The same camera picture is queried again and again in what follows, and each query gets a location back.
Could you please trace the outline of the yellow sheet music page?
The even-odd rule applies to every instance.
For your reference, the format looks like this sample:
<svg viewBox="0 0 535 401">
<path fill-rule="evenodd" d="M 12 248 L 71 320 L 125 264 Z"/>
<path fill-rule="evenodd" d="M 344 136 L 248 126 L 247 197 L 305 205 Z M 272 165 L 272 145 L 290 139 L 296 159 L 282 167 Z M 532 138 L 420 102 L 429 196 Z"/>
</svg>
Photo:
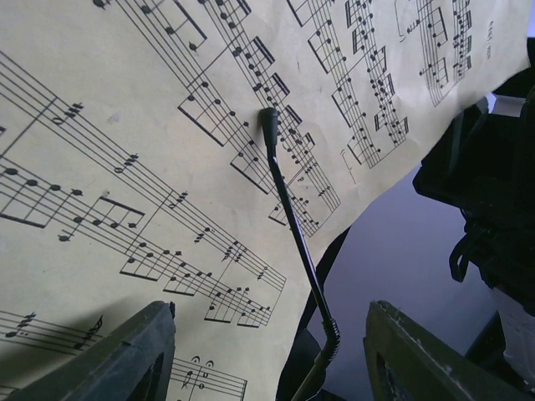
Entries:
<svg viewBox="0 0 535 401">
<path fill-rule="evenodd" d="M 529 1 L 4 1 L 1 397 L 71 373 L 154 301 L 167 400 L 272 400 L 312 258 L 463 107 L 528 65 Z"/>
</svg>

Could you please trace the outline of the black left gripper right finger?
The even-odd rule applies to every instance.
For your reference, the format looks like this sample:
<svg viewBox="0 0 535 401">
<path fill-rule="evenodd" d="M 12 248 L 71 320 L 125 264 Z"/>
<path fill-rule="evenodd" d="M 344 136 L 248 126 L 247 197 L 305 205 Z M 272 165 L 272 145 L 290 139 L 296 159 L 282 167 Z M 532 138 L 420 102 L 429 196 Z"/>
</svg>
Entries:
<svg viewBox="0 0 535 401">
<path fill-rule="evenodd" d="M 532 400 L 386 301 L 372 301 L 364 352 L 374 400 Z"/>
</svg>

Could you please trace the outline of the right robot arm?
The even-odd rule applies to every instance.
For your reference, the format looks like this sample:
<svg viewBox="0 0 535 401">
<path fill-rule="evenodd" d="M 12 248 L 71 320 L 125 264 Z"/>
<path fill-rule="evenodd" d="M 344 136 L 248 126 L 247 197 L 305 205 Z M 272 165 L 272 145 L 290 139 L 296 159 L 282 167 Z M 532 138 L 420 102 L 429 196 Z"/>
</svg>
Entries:
<svg viewBox="0 0 535 401">
<path fill-rule="evenodd" d="M 422 160 L 415 191 L 458 209 L 463 237 L 449 256 L 462 282 L 475 266 L 497 315 L 468 358 L 534 393 L 534 70 L 524 69 L 460 112 Z"/>
</svg>

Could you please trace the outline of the black music stand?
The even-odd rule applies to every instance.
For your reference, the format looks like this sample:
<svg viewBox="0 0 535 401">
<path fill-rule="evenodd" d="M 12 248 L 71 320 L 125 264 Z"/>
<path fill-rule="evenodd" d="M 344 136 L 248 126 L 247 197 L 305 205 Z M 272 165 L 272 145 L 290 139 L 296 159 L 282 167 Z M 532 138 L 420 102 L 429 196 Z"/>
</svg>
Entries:
<svg viewBox="0 0 535 401">
<path fill-rule="evenodd" d="M 341 343 L 341 334 L 339 325 L 329 310 L 329 305 L 324 295 L 323 285 L 318 280 L 316 268 L 313 264 L 306 240 L 304 239 L 299 220 L 293 210 L 292 202 L 288 195 L 288 189 L 284 183 L 283 174 L 278 164 L 278 112 L 273 107 L 267 107 L 261 109 L 258 116 L 260 125 L 262 126 L 262 135 L 266 146 L 269 170 L 277 189 L 280 203 L 284 209 L 285 216 L 287 217 L 290 231 L 298 249 L 298 254 L 303 263 L 303 268 L 311 287 L 311 294 L 322 318 L 322 325 L 326 335 L 325 344 L 314 358 L 312 367 L 304 377 L 302 383 L 296 389 L 295 394 L 292 396 L 292 400 L 312 400 L 313 395 L 308 395 L 308 393 L 312 390 L 313 382 L 318 379 L 322 373 L 326 373 L 328 366 L 337 356 Z"/>
</svg>

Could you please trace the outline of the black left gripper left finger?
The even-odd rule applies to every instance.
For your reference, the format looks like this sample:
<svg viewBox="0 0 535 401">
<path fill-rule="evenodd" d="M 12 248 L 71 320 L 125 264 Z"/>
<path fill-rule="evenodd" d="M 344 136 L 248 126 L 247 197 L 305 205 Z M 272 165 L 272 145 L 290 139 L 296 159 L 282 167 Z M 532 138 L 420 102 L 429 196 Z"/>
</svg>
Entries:
<svg viewBox="0 0 535 401">
<path fill-rule="evenodd" d="M 8 400 L 165 400 L 176 349 L 176 306 L 155 301 L 103 340 Z"/>
</svg>

